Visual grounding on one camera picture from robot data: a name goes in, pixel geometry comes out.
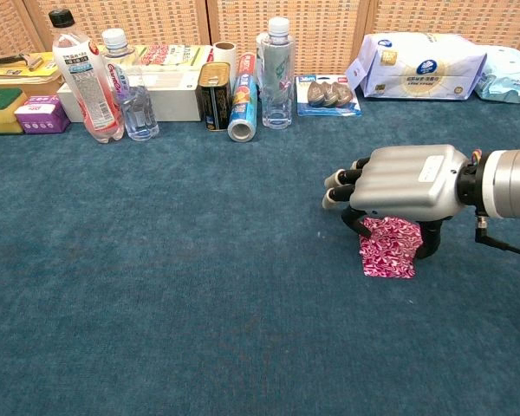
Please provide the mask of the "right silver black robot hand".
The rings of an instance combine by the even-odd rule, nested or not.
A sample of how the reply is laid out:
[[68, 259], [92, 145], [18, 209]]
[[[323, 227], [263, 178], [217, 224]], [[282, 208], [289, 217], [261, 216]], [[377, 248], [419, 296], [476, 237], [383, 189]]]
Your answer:
[[365, 216], [415, 222], [421, 235], [415, 257], [426, 258], [439, 247], [443, 222], [465, 207], [456, 183], [468, 163], [452, 145], [381, 147], [324, 180], [322, 208], [344, 203], [342, 221], [363, 237], [371, 237]]

